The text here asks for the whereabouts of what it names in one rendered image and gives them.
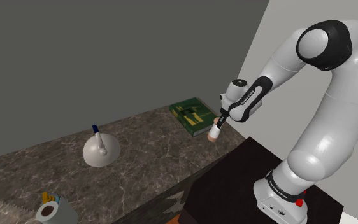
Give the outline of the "white and peach bottle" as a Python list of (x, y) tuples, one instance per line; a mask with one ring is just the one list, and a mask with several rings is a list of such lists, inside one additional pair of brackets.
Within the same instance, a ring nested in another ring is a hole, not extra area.
[(213, 121), (213, 126), (211, 127), (208, 133), (208, 140), (211, 142), (215, 142), (220, 134), (220, 128), (217, 127), (218, 121), (219, 121), (219, 117), (216, 117)]

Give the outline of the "green hardcover book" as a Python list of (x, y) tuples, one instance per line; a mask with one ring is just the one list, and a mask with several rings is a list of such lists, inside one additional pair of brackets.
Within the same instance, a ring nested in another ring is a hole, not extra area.
[(198, 97), (171, 104), (169, 111), (192, 137), (209, 131), (217, 117), (215, 112)]

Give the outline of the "dark robot stand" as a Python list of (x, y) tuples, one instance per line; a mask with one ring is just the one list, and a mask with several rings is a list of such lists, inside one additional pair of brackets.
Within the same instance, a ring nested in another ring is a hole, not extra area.
[(343, 205), (251, 137), (190, 189), (179, 224), (340, 224)]

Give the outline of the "white pen with blue cap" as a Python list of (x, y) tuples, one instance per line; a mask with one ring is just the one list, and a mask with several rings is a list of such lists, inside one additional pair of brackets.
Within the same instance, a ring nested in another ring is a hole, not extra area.
[(102, 156), (105, 156), (107, 154), (107, 149), (104, 146), (100, 131), (99, 131), (97, 125), (93, 125), (92, 128), (93, 128), (93, 131), (95, 133), (95, 138), (96, 138), (96, 141), (97, 141), (97, 147), (99, 148), (99, 153)]

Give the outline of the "white dome-shaped bowl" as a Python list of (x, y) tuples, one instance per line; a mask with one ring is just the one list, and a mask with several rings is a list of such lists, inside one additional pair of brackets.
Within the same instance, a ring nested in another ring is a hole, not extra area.
[(121, 147), (118, 139), (111, 134), (100, 133), (107, 154), (102, 156), (97, 147), (95, 135), (87, 140), (83, 147), (83, 159), (92, 167), (104, 167), (110, 165), (120, 156)]

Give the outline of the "grey mug with white rim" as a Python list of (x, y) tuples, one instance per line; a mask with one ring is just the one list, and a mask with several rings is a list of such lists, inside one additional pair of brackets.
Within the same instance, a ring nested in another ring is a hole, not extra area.
[(42, 224), (78, 224), (78, 213), (65, 198), (57, 195), (57, 200), (38, 209), (36, 219)]

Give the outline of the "yellow and blue small object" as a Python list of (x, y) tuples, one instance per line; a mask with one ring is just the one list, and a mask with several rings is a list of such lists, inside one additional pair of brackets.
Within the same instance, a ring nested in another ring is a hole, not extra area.
[(42, 193), (42, 203), (46, 204), (47, 202), (51, 202), (51, 201), (54, 201), (59, 204), (60, 196), (57, 194), (54, 194), (54, 193), (43, 192)]

